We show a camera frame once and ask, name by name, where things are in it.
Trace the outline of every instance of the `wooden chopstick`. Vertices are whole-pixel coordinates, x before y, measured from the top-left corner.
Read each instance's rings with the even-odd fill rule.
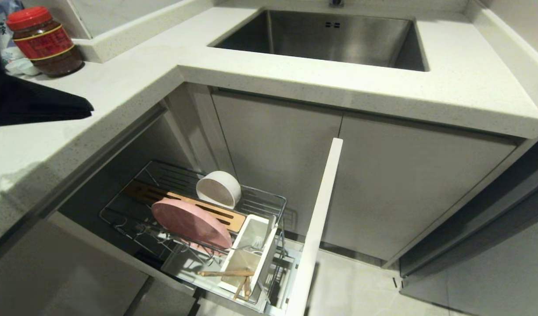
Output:
[[[247,277],[245,277],[241,282],[240,282],[240,285],[237,287],[237,291],[236,293],[234,294],[234,297],[232,298],[232,300],[236,300],[237,296],[240,294],[241,292],[241,288],[243,288],[245,282],[247,280]]]
[[[245,300],[249,300],[249,296],[251,295],[251,286],[249,284],[251,282],[251,276],[247,276],[245,278],[245,284],[244,284],[244,296]]]
[[[252,277],[253,271],[199,271],[197,272],[203,277]]]

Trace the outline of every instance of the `sink drain holes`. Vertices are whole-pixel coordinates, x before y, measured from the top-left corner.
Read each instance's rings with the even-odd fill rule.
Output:
[[[333,27],[336,28],[336,29],[338,29],[338,28],[341,27],[341,23],[338,23],[338,22],[334,22],[334,23],[332,23],[332,22],[326,22],[326,27],[327,27],[327,28],[331,28],[332,24],[333,24]]]

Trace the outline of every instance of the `wood chopping board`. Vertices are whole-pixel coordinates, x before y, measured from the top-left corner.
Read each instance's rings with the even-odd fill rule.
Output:
[[[168,190],[156,188],[138,180],[133,180],[131,183],[129,183],[128,186],[123,190],[123,194],[126,194],[127,196],[146,204],[154,204],[163,198],[172,198],[174,200],[181,200],[183,202],[193,204],[214,216],[214,218],[216,218],[225,226],[227,230],[230,230],[231,232],[239,232],[245,221],[245,216],[237,212],[226,210],[225,208],[221,208],[207,202],[197,201],[192,198],[175,194],[173,192],[169,192]]]

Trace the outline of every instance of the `pink cutting board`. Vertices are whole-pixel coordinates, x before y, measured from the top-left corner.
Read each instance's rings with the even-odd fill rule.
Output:
[[[164,198],[152,205],[152,214],[170,232],[221,249],[232,246],[232,238],[224,225],[198,206]]]

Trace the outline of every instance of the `glass jar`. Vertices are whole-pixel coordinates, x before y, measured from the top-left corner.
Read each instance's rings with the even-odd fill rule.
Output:
[[[43,74],[64,76],[84,66],[78,48],[45,7],[14,12],[6,24],[15,44]]]

